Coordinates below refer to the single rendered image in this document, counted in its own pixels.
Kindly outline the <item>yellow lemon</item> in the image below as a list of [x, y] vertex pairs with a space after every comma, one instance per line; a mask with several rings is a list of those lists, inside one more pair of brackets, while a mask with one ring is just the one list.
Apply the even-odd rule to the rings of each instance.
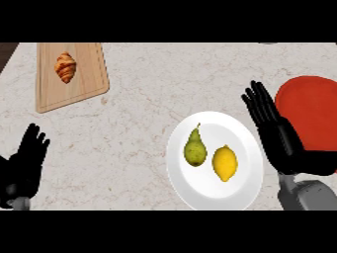
[[227, 182], [235, 175], [238, 169], [237, 155], [228, 145], [216, 149], [212, 158], [212, 167], [221, 181]]

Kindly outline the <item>red bowl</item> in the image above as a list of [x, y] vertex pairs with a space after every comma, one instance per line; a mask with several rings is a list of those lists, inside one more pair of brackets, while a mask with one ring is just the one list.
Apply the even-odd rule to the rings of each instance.
[[320, 76], [297, 76], [281, 85], [275, 96], [281, 116], [297, 140], [293, 149], [300, 173], [337, 173], [337, 82]]

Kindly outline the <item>brown croissant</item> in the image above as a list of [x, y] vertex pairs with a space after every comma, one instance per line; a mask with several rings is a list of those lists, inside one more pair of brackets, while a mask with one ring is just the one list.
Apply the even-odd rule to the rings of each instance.
[[76, 73], [76, 61], [67, 51], [56, 58], [55, 72], [59, 80], [68, 83]]

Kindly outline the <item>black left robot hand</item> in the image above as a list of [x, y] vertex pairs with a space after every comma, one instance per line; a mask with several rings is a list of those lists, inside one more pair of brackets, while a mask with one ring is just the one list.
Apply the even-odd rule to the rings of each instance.
[[39, 192], [49, 145], [40, 127], [30, 124], [17, 153], [9, 158], [0, 156], [0, 208], [5, 210], [12, 210], [11, 200], [31, 199]]

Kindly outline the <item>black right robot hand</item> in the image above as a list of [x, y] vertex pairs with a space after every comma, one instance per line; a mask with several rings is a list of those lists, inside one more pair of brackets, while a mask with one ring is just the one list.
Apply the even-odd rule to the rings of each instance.
[[306, 150], [296, 130], [277, 109], [262, 82], [252, 81], [241, 99], [253, 119], [268, 160], [284, 175], [330, 176], [337, 170], [337, 151]]

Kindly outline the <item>white round plate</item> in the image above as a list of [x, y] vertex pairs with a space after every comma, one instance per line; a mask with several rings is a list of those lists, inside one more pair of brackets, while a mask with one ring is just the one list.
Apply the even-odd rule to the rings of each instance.
[[[184, 146], [194, 128], [204, 142], [204, 163], [193, 167], [184, 158]], [[228, 145], [235, 152], [238, 168], [227, 182], [212, 167], [215, 151]], [[194, 210], [244, 210], [253, 203], [263, 183], [263, 157], [246, 126], [227, 114], [200, 112], [178, 124], [167, 144], [169, 180], [175, 191]]]

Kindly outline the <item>green pear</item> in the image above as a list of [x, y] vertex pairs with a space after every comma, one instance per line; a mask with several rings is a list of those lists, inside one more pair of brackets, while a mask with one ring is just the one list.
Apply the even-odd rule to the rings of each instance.
[[207, 156], [207, 150], [204, 143], [201, 141], [198, 126], [191, 131], [185, 146], [184, 146], [184, 158], [187, 163], [193, 167], [198, 167], [204, 161]]

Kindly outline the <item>wooden cutting board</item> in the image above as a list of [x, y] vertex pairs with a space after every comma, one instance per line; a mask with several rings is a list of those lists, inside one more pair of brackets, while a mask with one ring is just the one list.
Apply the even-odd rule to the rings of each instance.
[[[59, 55], [68, 52], [76, 71], [68, 83], [55, 72]], [[99, 42], [39, 42], [37, 43], [37, 86], [36, 109], [45, 113], [93, 96], [110, 89], [107, 66]]]

